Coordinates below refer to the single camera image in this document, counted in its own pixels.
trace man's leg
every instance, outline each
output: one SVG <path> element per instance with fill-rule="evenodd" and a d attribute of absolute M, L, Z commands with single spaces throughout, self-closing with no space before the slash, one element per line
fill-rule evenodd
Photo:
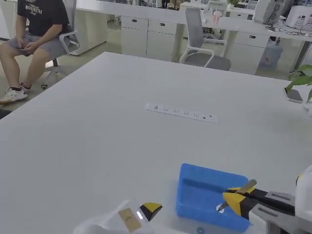
<path fill-rule="evenodd" d="M 20 88 L 20 67 L 16 56 L 21 55 L 18 49 L 3 43 L 0 45 L 0 60 L 10 87 Z"/>
<path fill-rule="evenodd" d="M 33 59 L 28 68 L 27 78 L 23 81 L 23 85 L 31 87 L 31 85 L 42 76 L 45 70 L 45 64 L 50 61 L 50 54 L 41 48 L 38 48 L 33 55 Z"/>

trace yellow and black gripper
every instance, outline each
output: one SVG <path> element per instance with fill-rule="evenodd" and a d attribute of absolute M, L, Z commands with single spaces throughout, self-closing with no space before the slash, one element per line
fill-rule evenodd
<path fill-rule="evenodd" d="M 158 211 L 161 210 L 161 208 L 162 205 L 153 202 L 144 203 L 140 206 L 140 209 L 142 210 L 148 221 L 151 221 L 158 213 Z"/>
<path fill-rule="evenodd" d="M 266 197 L 268 192 L 252 187 L 244 194 L 235 193 L 240 188 L 231 188 L 223 193 L 223 199 L 230 208 L 239 216 L 249 220 L 249 212 L 261 204 L 273 210 L 294 215 L 294 206 Z"/>

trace potted plant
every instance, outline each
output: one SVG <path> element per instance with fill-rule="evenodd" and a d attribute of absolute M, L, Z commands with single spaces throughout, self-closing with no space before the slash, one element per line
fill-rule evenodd
<path fill-rule="evenodd" d="M 285 88 L 286 92 L 292 89 L 295 85 L 312 85 L 312 65 L 302 65 L 297 70 L 292 72 L 289 76 L 289 80 L 292 82 Z M 312 98 L 312 89 L 309 92 L 308 100 L 309 102 Z"/>
<path fill-rule="evenodd" d="M 227 0 L 226 2 L 228 3 L 228 8 L 232 9 L 233 7 L 238 5 L 239 0 Z"/>

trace black t-shirt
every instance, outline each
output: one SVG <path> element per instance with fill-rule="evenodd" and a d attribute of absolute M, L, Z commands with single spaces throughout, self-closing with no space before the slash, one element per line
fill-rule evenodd
<path fill-rule="evenodd" d="M 54 24 L 62 24 L 60 34 L 68 33 L 68 16 L 63 0 L 18 0 L 18 15 L 29 20 L 29 33 L 42 37 Z"/>

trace gray shorts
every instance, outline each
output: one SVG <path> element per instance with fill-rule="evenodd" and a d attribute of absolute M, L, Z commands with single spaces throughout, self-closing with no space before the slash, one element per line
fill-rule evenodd
<path fill-rule="evenodd" d="M 34 36 L 28 32 L 25 33 L 24 36 L 24 42 L 25 44 L 28 44 L 30 42 L 36 42 L 39 40 L 41 37 Z M 27 53 L 22 51 L 19 47 L 18 40 L 16 38 L 12 38 L 8 40 L 6 43 L 8 43 L 11 47 L 16 48 L 20 51 L 20 55 L 28 56 Z M 68 38 L 65 38 L 65 43 L 68 46 L 70 44 L 70 41 Z M 52 39 L 51 41 L 46 42 L 45 44 L 42 44 L 39 46 L 40 49 L 43 49 L 47 51 L 50 55 L 50 60 L 54 60 L 62 55 L 66 55 L 66 51 L 64 50 L 62 44 L 59 41 L 59 38 L 56 37 Z"/>

